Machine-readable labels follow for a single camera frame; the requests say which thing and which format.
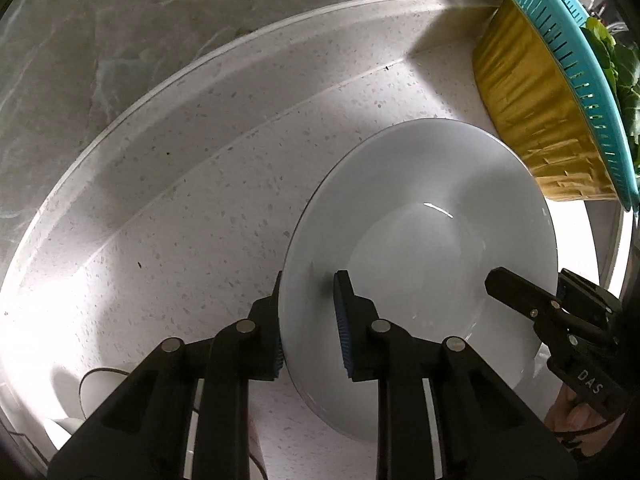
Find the yellow packaging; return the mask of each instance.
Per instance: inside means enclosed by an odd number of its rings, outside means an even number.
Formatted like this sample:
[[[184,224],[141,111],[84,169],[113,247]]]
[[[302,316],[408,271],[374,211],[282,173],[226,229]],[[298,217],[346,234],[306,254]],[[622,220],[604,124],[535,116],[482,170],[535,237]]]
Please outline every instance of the yellow packaging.
[[[504,0],[473,58],[500,138],[552,200],[618,198],[562,68],[513,0]]]

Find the white plate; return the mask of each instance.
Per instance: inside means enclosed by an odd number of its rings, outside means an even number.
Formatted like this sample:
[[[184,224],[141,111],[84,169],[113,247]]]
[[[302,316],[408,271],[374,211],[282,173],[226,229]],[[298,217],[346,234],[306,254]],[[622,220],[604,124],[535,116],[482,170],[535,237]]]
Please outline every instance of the white plate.
[[[341,433],[375,441],[376,384],[351,383],[342,364],[332,300],[339,269],[381,317],[420,338],[467,339],[515,386],[540,342],[527,319],[486,294],[484,279],[498,266],[555,292],[549,211],[507,146],[443,119],[367,139],[319,186],[287,252],[282,343],[306,403]]]

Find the leaf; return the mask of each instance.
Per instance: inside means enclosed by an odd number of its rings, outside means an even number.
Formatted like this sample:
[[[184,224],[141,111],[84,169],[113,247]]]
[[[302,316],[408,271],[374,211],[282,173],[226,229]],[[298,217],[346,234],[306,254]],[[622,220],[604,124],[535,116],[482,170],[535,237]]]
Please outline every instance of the leaf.
[[[596,38],[604,43],[609,53],[613,52],[613,47],[616,46],[616,40],[613,39],[613,36],[607,30],[607,27],[605,27],[600,20],[593,16],[589,16],[587,21],[584,23],[584,26],[587,30],[590,30]]]
[[[639,178],[640,171],[638,170],[638,167],[640,166],[640,164],[638,162],[638,145],[634,141],[633,137],[627,137],[626,142],[628,143],[629,151],[631,152],[631,160],[633,161],[636,178]]]
[[[593,50],[593,53],[595,54],[596,59],[598,60],[598,63],[600,64],[602,69],[606,70],[607,68],[610,68],[611,58],[609,56],[609,51],[604,46],[604,43],[602,43],[602,41],[597,38],[592,30],[589,30],[588,28],[581,28],[580,30],[589,42],[589,46],[591,47],[591,50]]]
[[[635,86],[640,76],[640,59],[636,53],[622,44],[614,47],[613,63],[618,70],[618,84]]]
[[[618,99],[626,134],[633,137],[638,143],[640,137],[640,94],[633,88],[619,86]]]
[[[609,83],[609,89],[613,94],[613,100],[616,102],[618,111],[622,112],[622,110],[620,109],[620,102],[618,101],[618,85],[616,84],[616,81],[618,80],[618,72],[616,72],[616,69],[613,68],[613,65],[611,66],[611,68],[605,68],[602,71],[604,72],[604,77],[607,78],[607,83]]]

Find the gray marble surface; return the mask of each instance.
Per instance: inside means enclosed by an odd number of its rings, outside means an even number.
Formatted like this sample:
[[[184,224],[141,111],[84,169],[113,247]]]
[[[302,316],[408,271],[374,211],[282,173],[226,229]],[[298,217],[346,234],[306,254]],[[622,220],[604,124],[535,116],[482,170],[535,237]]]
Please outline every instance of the gray marble surface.
[[[7,350],[2,364],[14,404],[24,403],[23,410],[11,408],[12,413],[21,418],[31,413],[39,420],[77,416],[78,380],[90,368],[137,362],[165,331],[199,340],[245,317],[251,302],[271,290],[306,200],[354,142],[390,124],[436,113],[490,129],[470,52],[498,2],[359,0],[315,12],[210,53],[112,123],[49,196],[2,287],[6,314],[0,326],[7,335],[0,335]],[[465,43],[456,47],[460,41]],[[434,44],[446,46],[438,53]],[[409,52],[420,54],[406,60]],[[249,144],[236,142],[243,139]],[[228,162],[221,166],[223,160]],[[189,203],[178,203],[178,187],[192,186],[197,168],[205,170],[197,180],[201,185],[184,193]],[[169,205],[175,215],[168,214]],[[195,213],[196,205],[202,215]],[[164,228],[149,224],[149,215]],[[131,229],[140,221],[139,237]],[[113,258],[105,258],[107,246],[120,239],[120,227],[129,233],[131,252],[125,256],[116,249]],[[154,246],[149,257],[143,256],[152,235],[167,251],[160,254]],[[188,235],[194,238],[182,238]],[[78,272],[96,258],[98,266],[107,261],[114,266],[107,273]],[[24,267],[28,279],[22,280],[20,263],[29,267]],[[70,286],[71,275],[93,281],[83,292],[84,286]],[[206,301],[193,296],[191,280],[202,280]],[[122,288],[112,294],[116,282]],[[21,283],[26,295],[12,298],[12,283]],[[148,294],[132,300],[129,294],[145,284]],[[85,294],[96,301],[85,301]],[[148,314],[137,317],[140,308]],[[110,321],[108,312],[113,312]],[[25,321],[21,327],[14,314]],[[68,322],[68,316],[87,324]],[[136,345],[131,354],[129,344]],[[42,351],[34,354],[36,349]],[[58,350],[64,356],[52,365]],[[9,356],[18,358],[15,367]],[[38,385],[25,395],[21,381]],[[347,469],[362,478],[363,462],[373,471],[374,452],[336,440],[285,376],[273,387],[257,391],[260,411],[252,408],[252,417],[275,478],[349,478]],[[283,410],[286,414],[278,416]],[[34,442],[41,434],[37,429],[28,431]],[[283,459],[283,449],[296,455],[296,474],[285,471],[291,464]],[[326,471],[335,474],[322,477]]]
[[[37,208],[129,105],[198,57],[347,0],[14,0],[0,19],[0,279]]]

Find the human hand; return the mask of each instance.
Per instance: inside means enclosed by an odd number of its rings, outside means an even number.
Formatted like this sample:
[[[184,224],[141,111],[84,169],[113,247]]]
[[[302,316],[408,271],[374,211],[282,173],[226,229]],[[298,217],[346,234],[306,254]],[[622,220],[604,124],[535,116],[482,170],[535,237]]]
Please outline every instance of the human hand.
[[[592,456],[599,452],[613,436],[623,416],[601,430],[575,437],[573,440],[566,438],[559,440],[564,444],[567,441],[573,442],[574,444],[570,446],[572,449],[578,448],[584,456]],[[577,394],[566,384],[563,384],[556,402],[546,414],[545,426],[551,431],[580,431],[594,428],[604,421],[588,404],[579,402]]]

